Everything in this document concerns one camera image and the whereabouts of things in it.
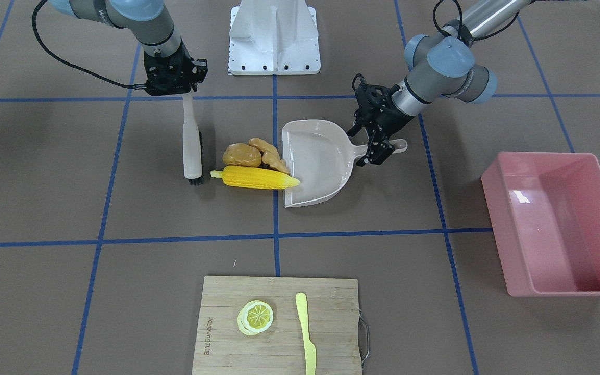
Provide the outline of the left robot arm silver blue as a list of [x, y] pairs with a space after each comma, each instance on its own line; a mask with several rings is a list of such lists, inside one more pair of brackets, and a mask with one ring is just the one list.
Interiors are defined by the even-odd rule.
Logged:
[[529, 1], [479, 1], [469, 9], [458, 7], [458, 16], [433, 35], [415, 35], [405, 45], [403, 57], [409, 73], [392, 87], [367, 83], [358, 73], [352, 80], [358, 108], [347, 135], [365, 130], [367, 149], [357, 166], [380, 165], [397, 151], [391, 136], [440, 97], [480, 104], [497, 90], [497, 76], [476, 63], [471, 46], [505, 30]]

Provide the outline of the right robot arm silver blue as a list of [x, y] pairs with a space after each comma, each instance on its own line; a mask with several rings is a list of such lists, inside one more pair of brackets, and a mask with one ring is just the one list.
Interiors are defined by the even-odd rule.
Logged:
[[143, 90], [153, 97], [196, 92], [209, 71], [206, 59], [194, 59], [163, 1], [50, 1], [58, 12], [77, 19], [128, 29], [143, 49], [147, 79], [141, 84], [123, 84], [63, 60], [63, 64], [118, 87]]

